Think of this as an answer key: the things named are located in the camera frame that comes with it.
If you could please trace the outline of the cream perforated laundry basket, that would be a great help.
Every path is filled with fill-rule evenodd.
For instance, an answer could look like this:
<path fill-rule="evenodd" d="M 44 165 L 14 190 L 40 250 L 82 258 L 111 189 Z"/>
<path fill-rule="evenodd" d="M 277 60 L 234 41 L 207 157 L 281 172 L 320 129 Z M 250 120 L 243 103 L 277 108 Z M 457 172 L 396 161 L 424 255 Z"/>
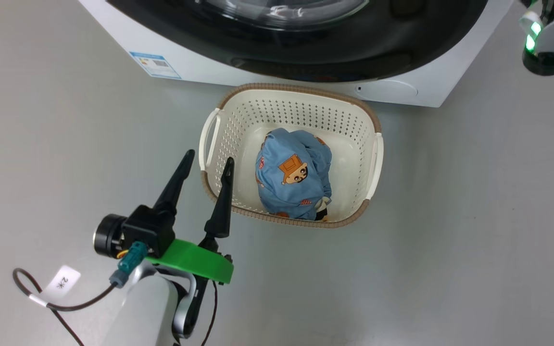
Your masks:
<path fill-rule="evenodd" d="M 276 128 L 310 132 L 330 147 L 332 202 L 326 222 L 288 219 L 264 209 L 254 165 L 264 136 Z M 213 201 L 228 158 L 234 160 L 233 212 L 266 222 L 334 229 L 356 221 L 369 206 L 383 152 L 380 121 L 365 102 L 318 88 L 256 83 L 233 89 L 211 112 L 198 156 L 201 181 Z"/>

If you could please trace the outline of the white front-load washing machine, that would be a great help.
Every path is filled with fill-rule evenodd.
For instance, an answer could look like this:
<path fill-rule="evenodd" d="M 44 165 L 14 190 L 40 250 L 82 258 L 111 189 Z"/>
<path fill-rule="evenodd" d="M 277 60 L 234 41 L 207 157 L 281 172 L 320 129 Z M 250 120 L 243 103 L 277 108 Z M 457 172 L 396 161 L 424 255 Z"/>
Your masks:
<path fill-rule="evenodd" d="M 372 82 L 312 83 L 244 72 L 233 66 L 212 61 L 160 37 L 156 33 L 152 33 L 125 14 L 120 13 L 106 0 L 78 1 L 114 38 L 129 57 L 129 52 L 161 55 L 178 72 L 183 81 L 235 87 L 249 83 L 297 85 L 321 88 L 322 90 L 356 98 L 358 97 L 355 94 L 354 87 L 361 83 Z M 381 80 L 398 80 L 417 88 L 417 98 L 409 101 L 407 105 L 440 107 L 497 28 L 511 4 L 512 0 L 488 0 L 483 13 L 473 28 L 451 50 L 411 72 Z"/>

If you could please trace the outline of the blue cartoon print clothes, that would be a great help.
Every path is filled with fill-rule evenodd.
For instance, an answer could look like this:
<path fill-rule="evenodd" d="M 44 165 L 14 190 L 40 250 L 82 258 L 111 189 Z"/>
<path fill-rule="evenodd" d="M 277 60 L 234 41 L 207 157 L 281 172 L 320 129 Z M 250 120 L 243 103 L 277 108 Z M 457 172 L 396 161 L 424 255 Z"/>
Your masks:
<path fill-rule="evenodd" d="M 331 163 L 330 147 L 310 132 L 268 132 L 255 162 L 264 209 L 278 217 L 326 222 L 332 201 Z"/>

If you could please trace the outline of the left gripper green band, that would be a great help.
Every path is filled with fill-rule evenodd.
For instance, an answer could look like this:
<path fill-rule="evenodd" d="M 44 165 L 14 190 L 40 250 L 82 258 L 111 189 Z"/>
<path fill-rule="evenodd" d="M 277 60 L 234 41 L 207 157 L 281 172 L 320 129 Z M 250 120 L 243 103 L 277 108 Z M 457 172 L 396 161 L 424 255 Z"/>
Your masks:
<path fill-rule="evenodd" d="M 189 177 L 194 156 L 193 149 L 185 153 L 153 209 L 141 205 L 129 217 L 109 214 L 97 226 L 94 233 L 95 252 L 119 261 L 109 279 L 111 284 L 126 284 L 144 260 L 217 283 L 231 282 L 233 263 L 213 250 L 176 239 L 172 229 L 182 186 Z M 229 237 L 234 173 L 235 162 L 229 157 L 220 179 L 222 188 L 204 228 L 206 238 Z"/>

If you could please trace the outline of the round filter cover flap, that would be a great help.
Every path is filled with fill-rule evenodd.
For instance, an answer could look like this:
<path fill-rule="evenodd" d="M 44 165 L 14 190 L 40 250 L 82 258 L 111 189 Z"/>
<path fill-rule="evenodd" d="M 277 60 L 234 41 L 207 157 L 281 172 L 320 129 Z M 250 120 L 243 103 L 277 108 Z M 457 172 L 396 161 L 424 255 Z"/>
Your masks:
<path fill-rule="evenodd" d="M 396 104 L 408 104 L 409 101 L 415 100 L 418 95 L 417 88 L 398 80 L 365 82 L 356 85 L 354 91 L 361 100 Z"/>

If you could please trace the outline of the blue energy label sticker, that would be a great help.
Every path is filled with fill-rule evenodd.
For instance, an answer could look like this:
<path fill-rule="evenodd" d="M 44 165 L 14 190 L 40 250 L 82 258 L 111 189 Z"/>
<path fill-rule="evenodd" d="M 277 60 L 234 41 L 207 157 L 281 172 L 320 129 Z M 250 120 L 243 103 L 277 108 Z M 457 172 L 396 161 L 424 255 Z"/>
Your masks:
<path fill-rule="evenodd" d="M 129 55 L 152 77 L 182 80 L 178 72 L 161 55 L 140 52 L 129 52 Z"/>

